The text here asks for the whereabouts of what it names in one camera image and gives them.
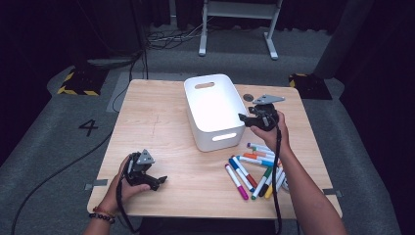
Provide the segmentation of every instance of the wooden table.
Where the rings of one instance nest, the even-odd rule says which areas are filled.
[[[269,94],[286,98],[274,106],[286,116],[294,153],[320,189],[332,188],[298,91],[290,87],[235,86],[241,97]],[[253,106],[252,102],[244,103]],[[249,142],[263,145],[247,128],[238,146],[199,151],[187,118],[184,83],[132,80],[97,176],[109,179],[109,183],[94,187],[87,209],[92,212],[101,202],[122,160],[147,149],[156,160],[147,173],[155,178],[167,175],[168,179],[158,191],[144,192],[124,205],[129,215],[274,219],[272,197],[244,201],[224,168],[230,156],[249,151]],[[265,172],[261,166],[243,165],[257,182]],[[342,216],[336,196],[327,197]],[[280,190],[278,199],[282,217],[296,218],[290,194]]]

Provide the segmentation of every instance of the blue marker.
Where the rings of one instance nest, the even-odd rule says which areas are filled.
[[[274,165],[274,163],[269,162],[269,161],[255,160],[255,159],[250,159],[250,158],[243,157],[243,156],[237,156],[236,158],[238,160],[245,161],[247,163],[257,164],[257,165],[264,165],[264,166],[267,166],[267,167],[272,167]]]
[[[232,167],[235,169],[235,171],[239,174],[239,177],[244,181],[245,185],[247,186],[248,190],[253,192],[255,189],[251,185],[250,181],[248,181],[247,177],[242,173],[242,171],[239,169],[238,165],[233,161],[233,159],[229,159],[229,164],[232,165]]]

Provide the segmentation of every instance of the bracelet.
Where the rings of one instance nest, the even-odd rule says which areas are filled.
[[[106,216],[106,215],[103,215],[103,214],[100,214],[100,213],[90,213],[89,214],[89,217],[90,218],[101,218],[103,220],[108,221],[110,224],[115,223],[115,219],[114,218],[109,217],[109,216]]]
[[[107,213],[110,217],[115,218],[115,214],[114,213],[111,213],[109,211],[105,211],[104,209],[99,208],[99,207],[95,207],[92,211],[93,212],[104,212],[104,213]]]

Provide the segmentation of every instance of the white plastic bin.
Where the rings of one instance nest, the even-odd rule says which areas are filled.
[[[199,150],[236,146],[246,129],[238,114],[248,115],[231,79],[225,74],[188,78],[184,82],[188,118]]]

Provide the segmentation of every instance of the white stand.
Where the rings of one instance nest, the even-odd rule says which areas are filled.
[[[276,4],[256,4],[256,3],[236,3],[236,2],[215,2],[205,0],[203,14],[203,28],[201,35],[201,45],[199,55],[205,56],[207,53],[208,40],[208,16],[213,17],[233,17],[233,18],[253,18],[271,20],[268,32],[264,32],[266,45],[272,60],[278,59],[277,51],[272,42],[272,33],[280,14],[283,0],[278,0]]]

